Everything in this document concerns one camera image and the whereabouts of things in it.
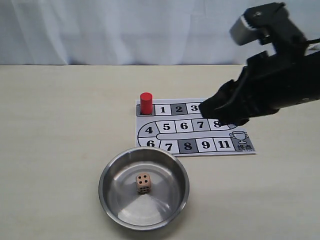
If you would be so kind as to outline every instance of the black cable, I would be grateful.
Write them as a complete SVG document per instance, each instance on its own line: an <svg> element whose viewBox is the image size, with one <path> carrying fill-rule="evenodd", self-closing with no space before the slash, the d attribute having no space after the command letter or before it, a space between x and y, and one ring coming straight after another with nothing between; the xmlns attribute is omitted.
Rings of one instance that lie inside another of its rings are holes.
<svg viewBox="0 0 320 240"><path fill-rule="evenodd" d="M308 40L306 41L308 44L317 44L320 43L320 38L313 39L313 40Z"/></svg>

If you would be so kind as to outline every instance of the beige table surface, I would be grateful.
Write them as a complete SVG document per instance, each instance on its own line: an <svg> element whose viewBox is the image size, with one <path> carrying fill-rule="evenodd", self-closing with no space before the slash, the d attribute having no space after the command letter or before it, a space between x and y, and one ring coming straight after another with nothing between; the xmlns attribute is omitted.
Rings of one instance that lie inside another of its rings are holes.
<svg viewBox="0 0 320 240"><path fill-rule="evenodd" d="M319 240L320 102L246 126L257 155L180 158L170 225L132 232L102 211L106 164L135 144L135 100L208 98L240 66L0 66L1 240Z"/></svg>

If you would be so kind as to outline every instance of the red game piece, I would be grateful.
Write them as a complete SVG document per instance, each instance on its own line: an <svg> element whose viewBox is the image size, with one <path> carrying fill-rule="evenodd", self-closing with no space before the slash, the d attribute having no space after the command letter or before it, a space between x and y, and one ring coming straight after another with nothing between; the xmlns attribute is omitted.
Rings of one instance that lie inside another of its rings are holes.
<svg viewBox="0 0 320 240"><path fill-rule="evenodd" d="M144 92L140 95L140 111L143 115L152 114L152 94L149 92Z"/></svg>

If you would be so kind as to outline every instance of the metal bowl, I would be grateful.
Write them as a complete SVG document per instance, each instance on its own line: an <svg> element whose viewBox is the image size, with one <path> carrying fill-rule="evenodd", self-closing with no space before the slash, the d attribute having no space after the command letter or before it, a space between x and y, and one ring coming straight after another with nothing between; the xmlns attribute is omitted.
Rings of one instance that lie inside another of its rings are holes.
<svg viewBox="0 0 320 240"><path fill-rule="evenodd" d="M151 191L138 193L136 176L148 173ZM116 223L138 231L155 230L170 223L185 207L189 178L180 161L156 147L135 147L120 153L105 167L99 198Z"/></svg>

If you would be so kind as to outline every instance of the die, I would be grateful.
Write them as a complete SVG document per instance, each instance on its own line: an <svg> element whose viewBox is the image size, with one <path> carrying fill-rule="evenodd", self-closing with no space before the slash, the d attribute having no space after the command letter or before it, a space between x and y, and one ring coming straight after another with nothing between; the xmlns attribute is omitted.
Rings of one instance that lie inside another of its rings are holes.
<svg viewBox="0 0 320 240"><path fill-rule="evenodd" d="M135 178L136 189L139 193L147 193L151 190L151 179L148 173L142 172Z"/></svg>

